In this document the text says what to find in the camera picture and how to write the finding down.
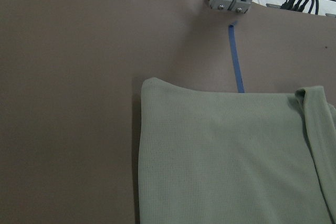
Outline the olive green long-sleeve shirt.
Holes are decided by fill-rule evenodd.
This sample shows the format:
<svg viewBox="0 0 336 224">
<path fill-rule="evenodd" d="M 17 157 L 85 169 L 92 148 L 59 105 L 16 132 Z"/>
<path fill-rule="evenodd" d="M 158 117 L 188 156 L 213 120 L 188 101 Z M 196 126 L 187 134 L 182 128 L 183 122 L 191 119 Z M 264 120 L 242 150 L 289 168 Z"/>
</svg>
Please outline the olive green long-sleeve shirt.
<svg viewBox="0 0 336 224">
<path fill-rule="evenodd" d="M 335 223 L 335 107 L 322 86 L 141 90 L 142 223 Z"/>
</svg>

